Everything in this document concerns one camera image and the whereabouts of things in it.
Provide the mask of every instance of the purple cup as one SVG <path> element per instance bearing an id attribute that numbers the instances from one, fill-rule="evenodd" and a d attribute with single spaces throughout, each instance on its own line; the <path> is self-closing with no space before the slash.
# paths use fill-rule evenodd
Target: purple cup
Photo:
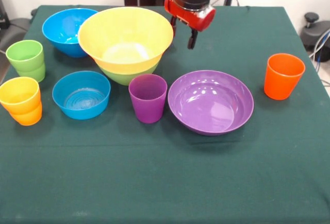
<path id="1" fill-rule="evenodd" d="M 152 124 L 161 119 L 167 92 L 163 78 L 153 74 L 138 76 L 130 82 L 128 90 L 139 121 Z"/>

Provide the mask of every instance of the blue bowl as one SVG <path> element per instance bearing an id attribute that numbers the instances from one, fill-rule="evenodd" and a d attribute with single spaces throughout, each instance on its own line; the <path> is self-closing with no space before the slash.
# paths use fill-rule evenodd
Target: blue bowl
<path id="1" fill-rule="evenodd" d="M 78 71 L 64 76 L 55 84 L 53 100 L 68 117 L 90 119 L 107 108 L 110 90 L 110 82 L 104 75 Z"/>
<path id="2" fill-rule="evenodd" d="M 44 36 L 61 52 L 73 58 L 87 55 L 78 43 L 80 26 L 92 15 L 92 9 L 67 9 L 50 16 L 42 25 Z"/>

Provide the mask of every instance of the green tablecloth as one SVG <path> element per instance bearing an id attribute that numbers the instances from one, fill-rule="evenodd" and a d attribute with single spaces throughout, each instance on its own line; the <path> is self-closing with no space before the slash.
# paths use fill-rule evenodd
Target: green tablecloth
<path id="1" fill-rule="evenodd" d="M 99 117 L 67 118 L 52 100 L 62 76 L 99 71 L 89 57 L 65 56 L 42 35 L 41 6 L 26 34 L 44 46 L 43 118 L 22 127 L 0 109 L 1 223 L 317 223 L 330 220 L 330 101 L 283 8 L 220 7 L 188 50 L 178 24 L 156 74 L 218 70 L 242 80 L 255 110 L 246 125 L 197 135 L 166 107 L 154 125 L 135 118 L 127 87 L 112 83 Z M 96 10 L 107 7 L 89 6 Z M 162 7 L 153 9 L 167 18 Z M 263 93 L 267 59 L 294 54 L 306 72 L 292 96 Z M 13 68 L 6 79 L 17 76 Z"/>

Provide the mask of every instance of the plastic bowl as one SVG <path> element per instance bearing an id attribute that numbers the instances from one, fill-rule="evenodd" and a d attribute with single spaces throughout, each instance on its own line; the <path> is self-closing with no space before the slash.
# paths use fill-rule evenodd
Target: plastic bowl
<path id="1" fill-rule="evenodd" d="M 103 70 L 132 75 L 154 67 L 173 40 L 169 21 L 157 12 L 119 7 L 88 18 L 79 44 Z"/>
<path id="2" fill-rule="evenodd" d="M 168 102 L 175 117 L 202 135 L 221 135 L 244 125 L 253 112 L 250 90 L 219 71 L 195 71 L 170 87 Z"/>
<path id="3" fill-rule="evenodd" d="M 42 26 L 44 36 L 61 52 L 73 58 L 87 55 L 78 43 L 78 31 L 83 22 L 96 14 L 92 9 L 67 9 L 50 16 Z"/>
<path id="4" fill-rule="evenodd" d="M 61 78 L 53 88 L 53 100 L 70 118 L 84 120 L 100 115 L 107 107 L 110 82 L 94 71 L 79 71 Z"/>
<path id="5" fill-rule="evenodd" d="M 155 71 L 156 67 L 158 66 L 158 63 L 156 65 L 154 65 L 152 68 L 150 68 L 149 70 L 146 70 L 144 72 L 140 72 L 140 73 L 136 73 L 136 74 L 131 74 L 131 75 L 123 75 L 123 74 L 115 74 L 109 71 L 106 71 L 104 69 L 101 69 L 101 71 L 107 76 L 109 77 L 111 80 L 124 85 L 124 86 L 128 86 L 129 83 L 137 76 L 140 75 L 144 75 L 144 74 L 151 74 Z"/>

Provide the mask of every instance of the yellow bowl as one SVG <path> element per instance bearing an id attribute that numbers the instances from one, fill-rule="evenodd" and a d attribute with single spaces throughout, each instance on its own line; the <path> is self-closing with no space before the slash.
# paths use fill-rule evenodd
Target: yellow bowl
<path id="1" fill-rule="evenodd" d="M 158 66 L 158 63 L 156 65 L 154 65 L 152 68 L 144 71 L 144 72 L 140 72 L 140 73 L 136 73 L 136 74 L 130 74 L 130 75 L 123 75 L 123 74 L 115 74 L 109 71 L 106 71 L 105 69 L 101 68 L 101 71 L 107 76 L 109 77 L 111 80 L 121 84 L 121 85 L 125 85 L 128 86 L 130 81 L 132 81 L 135 77 L 143 75 L 143 74 L 151 74 L 155 71 L 156 67 Z"/>
<path id="2" fill-rule="evenodd" d="M 157 12 L 119 7 L 89 17 L 79 44 L 103 70 L 132 75 L 154 67 L 173 40 L 169 21 Z"/>

